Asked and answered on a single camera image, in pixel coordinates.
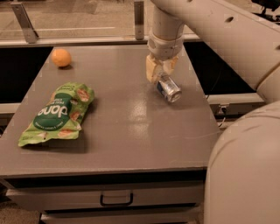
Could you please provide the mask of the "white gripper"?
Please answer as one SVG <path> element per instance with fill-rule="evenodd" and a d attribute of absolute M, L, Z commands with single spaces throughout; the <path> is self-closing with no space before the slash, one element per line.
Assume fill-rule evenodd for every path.
<path fill-rule="evenodd" d="M 158 74 L 162 71 L 160 60 L 164 60 L 164 74 L 172 75 L 179 59 L 177 55 L 183 47 L 183 38 L 164 40 L 151 31 L 147 46 L 151 54 L 146 57 L 146 78 L 150 83 L 155 84 L 158 80 Z"/>

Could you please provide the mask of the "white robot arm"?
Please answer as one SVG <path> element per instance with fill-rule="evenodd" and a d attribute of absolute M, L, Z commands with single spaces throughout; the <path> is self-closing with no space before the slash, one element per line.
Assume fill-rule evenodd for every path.
<path fill-rule="evenodd" d="M 206 172 L 205 224 L 280 224 L 280 30 L 225 0 L 151 0 L 146 75 L 170 73 L 189 27 L 265 101 L 224 130 Z"/>

